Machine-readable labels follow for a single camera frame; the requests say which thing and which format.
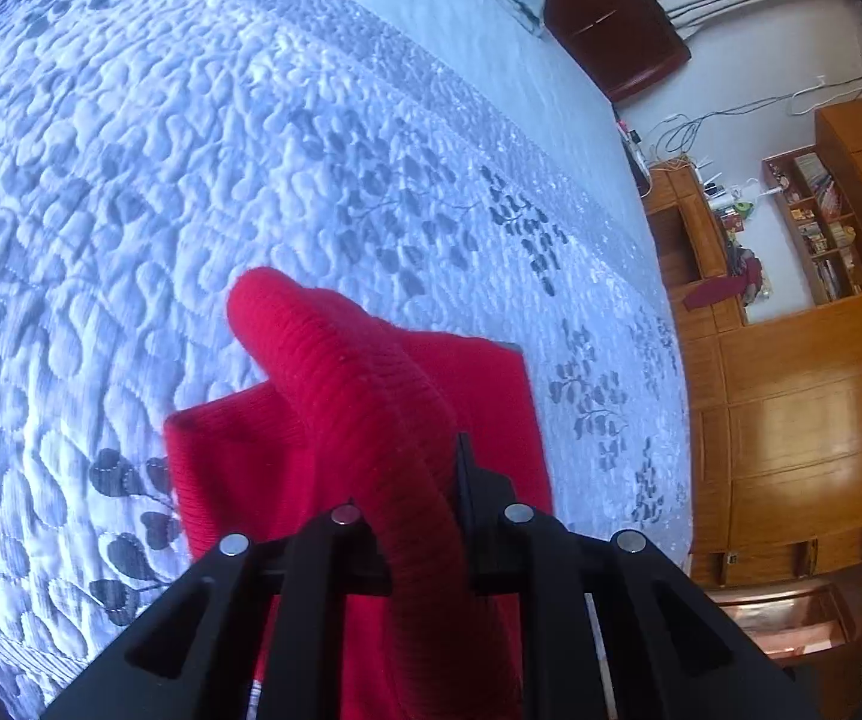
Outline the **red knit sweater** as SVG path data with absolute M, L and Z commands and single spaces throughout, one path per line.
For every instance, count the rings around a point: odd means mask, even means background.
M 166 421 L 191 552 L 229 533 L 284 538 L 356 505 L 394 589 L 349 601 L 344 717 L 520 717 L 517 606 L 470 592 L 455 460 L 468 439 L 479 466 L 548 509 L 524 356 L 483 338 L 403 330 L 273 268 L 237 280 L 227 318 L 265 380 Z

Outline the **wooden cabinet unit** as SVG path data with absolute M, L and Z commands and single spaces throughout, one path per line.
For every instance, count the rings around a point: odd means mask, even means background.
M 805 146 L 862 223 L 862 101 L 818 110 L 815 132 Z M 691 413 L 693 577 L 778 656 L 862 647 L 862 294 L 762 322 L 735 298 L 687 310 L 737 264 L 693 166 L 652 177 Z

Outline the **dark red hanging cloth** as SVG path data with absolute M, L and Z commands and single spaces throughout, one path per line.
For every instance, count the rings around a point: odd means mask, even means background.
M 737 275 L 710 278 L 699 283 L 691 293 L 684 296 L 683 305 L 687 310 L 698 310 L 730 298 L 739 299 L 741 304 L 748 305 L 758 297 L 761 286 L 761 262 L 756 257 L 750 257 L 741 264 Z

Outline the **dark bedside table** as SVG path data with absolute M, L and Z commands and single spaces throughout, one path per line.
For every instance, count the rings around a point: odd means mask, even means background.
M 629 164 L 632 177 L 636 182 L 637 192 L 639 192 L 639 197 L 643 199 L 652 192 L 652 177 L 650 177 L 650 167 L 648 167 L 647 158 L 642 149 L 641 137 L 623 119 L 616 119 L 616 127 L 620 132 L 624 154 L 626 154 L 627 164 Z

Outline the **grey quilted floral bedspread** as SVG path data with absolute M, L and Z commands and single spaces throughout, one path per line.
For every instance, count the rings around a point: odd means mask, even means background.
M 0 0 L 0 702 L 190 561 L 164 421 L 270 265 L 522 353 L 554 512 L 693 543 L 677 332 L 613 109 L 497 0 Z

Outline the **dark wooden headboard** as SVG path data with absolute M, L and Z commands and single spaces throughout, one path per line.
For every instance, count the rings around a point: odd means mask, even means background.
M 545 21 L 614 104 L 662 83 L 691 59 L 659 0 L 546 0 Z

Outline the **wooden wall shelf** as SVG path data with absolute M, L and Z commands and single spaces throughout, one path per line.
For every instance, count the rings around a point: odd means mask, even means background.
M 862 223 L 814 146 L 769 156 L 762 175 L 816 304 L 862 294 Z

